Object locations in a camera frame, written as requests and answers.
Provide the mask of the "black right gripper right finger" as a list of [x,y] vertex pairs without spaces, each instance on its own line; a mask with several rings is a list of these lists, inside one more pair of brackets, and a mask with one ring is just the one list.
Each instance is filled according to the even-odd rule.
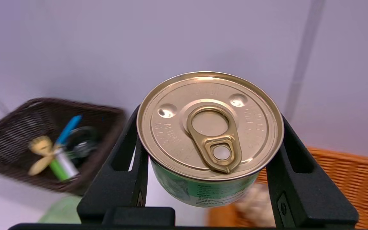
[[359,213],[283,118],[284,137],[267,165],[277,228],[354,228]]

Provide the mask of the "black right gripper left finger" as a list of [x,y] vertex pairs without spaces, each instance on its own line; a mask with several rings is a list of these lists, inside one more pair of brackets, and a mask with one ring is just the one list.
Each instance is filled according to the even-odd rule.
[[77,206],[84,225],[137,225],[146,203],[149,155],[132,113],[108,159]]

